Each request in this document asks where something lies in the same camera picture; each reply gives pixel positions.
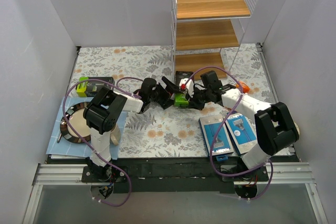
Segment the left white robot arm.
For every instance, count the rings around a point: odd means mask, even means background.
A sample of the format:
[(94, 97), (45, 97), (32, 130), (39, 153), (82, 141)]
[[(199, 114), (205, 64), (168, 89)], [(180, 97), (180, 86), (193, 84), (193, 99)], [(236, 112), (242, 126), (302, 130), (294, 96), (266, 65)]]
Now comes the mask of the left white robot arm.
[(153, 78), (144, 79), (138, 96), (133, 93), (117, 93), (103, 86), (86, 106), (83, 117), (90, 129), (91, 146), (93, 147), (90, 162), (96, 165), (93, 175), (98, 181), (106, 182), (111, 178), (112, 170), (107, 166), (111, 161), (110, 135), (117, 127), (121, 112), (141, 114), (149, 108), (152, 102), (158, 103), (163, 109), (173, 105), (171, 96), (180, 89), (166, 77), (163, 77), (162, 81), (166, 84), (165, 88)]

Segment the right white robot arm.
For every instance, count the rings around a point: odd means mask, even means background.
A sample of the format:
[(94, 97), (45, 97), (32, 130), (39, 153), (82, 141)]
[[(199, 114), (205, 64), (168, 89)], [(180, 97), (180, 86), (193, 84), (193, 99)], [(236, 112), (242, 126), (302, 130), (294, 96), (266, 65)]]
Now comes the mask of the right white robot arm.
[(181, 80), (179, 87), (187, 92), (190, 104), (199, 110), (206, 103), (214, 102), (253, 121), (257, 143), (241, 157), (237, 166), (238, 176), (242, 180), (251, 180), (257, 174), (257, 169), (272, 156), (299, 139), (299, 129), (284, 103), (271, 104), (257, 100), (245, 94), (240, 83), (235, 86), (222, 84), (214, 71), (215, 67), (210, 66), (209, 69), (209, 72), (201, 75), (203, 89), (195, 88), (191, 77)]

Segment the orange BIC razor pack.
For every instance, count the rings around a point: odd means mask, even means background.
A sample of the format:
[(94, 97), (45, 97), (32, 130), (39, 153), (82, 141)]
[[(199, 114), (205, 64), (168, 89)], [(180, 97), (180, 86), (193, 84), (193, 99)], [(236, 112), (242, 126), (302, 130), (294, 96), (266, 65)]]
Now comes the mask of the orange BIC razor pack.
[(243, 93), (248, 93), (250, 91), (250, 87), (243, 81), (239, 81), (239, 83), (235, 84), (236, 88), (242, 88)]

